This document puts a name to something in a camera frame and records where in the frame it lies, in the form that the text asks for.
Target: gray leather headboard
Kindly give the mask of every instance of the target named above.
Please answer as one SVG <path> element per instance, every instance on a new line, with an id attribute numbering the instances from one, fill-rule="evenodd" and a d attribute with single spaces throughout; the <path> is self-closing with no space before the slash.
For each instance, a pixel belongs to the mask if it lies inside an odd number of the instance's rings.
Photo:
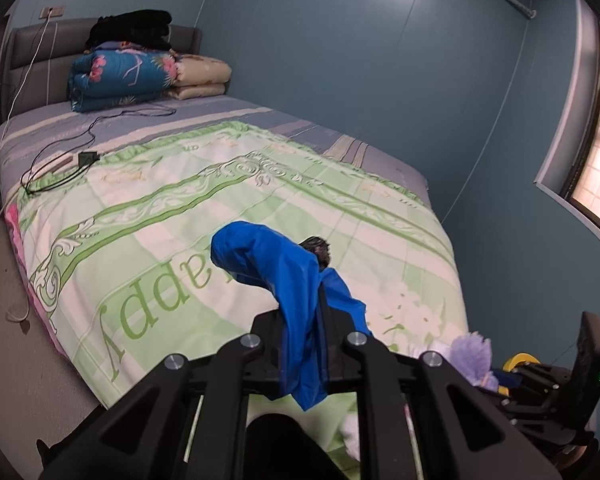
<path id="1" fill-rule="evenodd" d="M 36 62 L 31 67 L 12 115 L 66 101 L 66 82 L 71 63 L 84 52 L 84 42 L 96 21 L 96 18 L 80 18 L 49 22 Z M 11 31 L 0 81 L 0 122 L 7 120 L 13 98 L 36 52 L 43 27 L 44 24 L 31 25 Z M 178 52 L 198 54 L 201 40 L 202 33 L 198 28 L 170 25 L 168 41 Z"/>

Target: floor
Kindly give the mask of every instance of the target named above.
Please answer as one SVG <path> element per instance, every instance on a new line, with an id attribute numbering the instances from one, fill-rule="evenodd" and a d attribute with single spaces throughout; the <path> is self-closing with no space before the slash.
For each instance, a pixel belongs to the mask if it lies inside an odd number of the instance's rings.
<path id="1" fill-rule="evenodd" d="M 56 352 L 37 315 L 12 323 L 27 301 L 0 220 L 0 448 L 25 480 L 42 471 L 36 439 L 54 444 L 97 405 L 75 369 Z"/>

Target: window frame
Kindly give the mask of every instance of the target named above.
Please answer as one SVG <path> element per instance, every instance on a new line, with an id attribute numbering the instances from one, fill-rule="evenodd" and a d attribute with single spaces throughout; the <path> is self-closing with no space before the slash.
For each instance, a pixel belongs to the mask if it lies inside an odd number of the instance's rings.
<path id="1" fill-rule="evenodd" d="M 584 216 L 586 216 L 594 225 L 600 229 L 600 218 L 589 208 L 582 205 L 573 197 L 573 192 L 584 172 L 585 165 L 587 163 L 587 159 L 589 158 L 589 153 L 592 149 L 593 143 L 596 139 L 596 133 L 598 132 L 598 128 L 600 127 L 600 57 L 598 60 L 598 67 L 596 73 L 596 89 L 595 96 L 593 100 L 593 106 L 591 115 L 589 117 L 589 125 L 587 126 L 586 133 L 583 136 L 582 142 L 580 143 L 580 147 L 578 149 L 578 153 L 575 158 L 575 163 L 572 166 L 567 179 L 562 187 L 562 191 L 560 192 L 560 196 L 565 199 L 570 205 L 574 206 L 579 212 L 581 212 Z"/>

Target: silver bolt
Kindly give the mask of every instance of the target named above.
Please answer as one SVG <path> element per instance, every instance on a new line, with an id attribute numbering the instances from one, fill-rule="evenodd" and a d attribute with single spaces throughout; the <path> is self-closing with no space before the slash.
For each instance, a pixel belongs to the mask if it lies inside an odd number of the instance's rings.
<path id="1" fill-rule="evenodd" d="M 245 334 L 240 338 L 240 344 L 247 348 L 256 348 L 260 344 L 260 336 L 256 334 Z"/>
<path id="2" fill-rule="evenodd" d="M 438 352 L 429 350 L 422 354 L 422 362 L 431 368 L 437 368 L 442 364 L 442 355 Z"/>
<path id="3" fill-rule="evenodd" d="M 353 346 L 362 346 L 363 344 L 366 344 L 366 335 L 362 332 L 349 332 L 347 341 Z"/>
<path id="4" fill-rule="evenodd" d="M 169 370 L 180 370 L 184 366 L 184 356 L 180 354 L 167 355 L 163 362 Z"/>

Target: purple fluffy object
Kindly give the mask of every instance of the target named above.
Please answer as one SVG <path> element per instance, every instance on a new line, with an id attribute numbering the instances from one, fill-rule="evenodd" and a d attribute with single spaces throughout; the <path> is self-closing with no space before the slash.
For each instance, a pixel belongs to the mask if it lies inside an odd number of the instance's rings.
<path id="1" fill-rule="evenodd" d="M 493 392 L 498 380 L 491 372 L 491 340 L 477 332 L 456 337 L 451 343 L 448 361 L 473 386 Z"/>

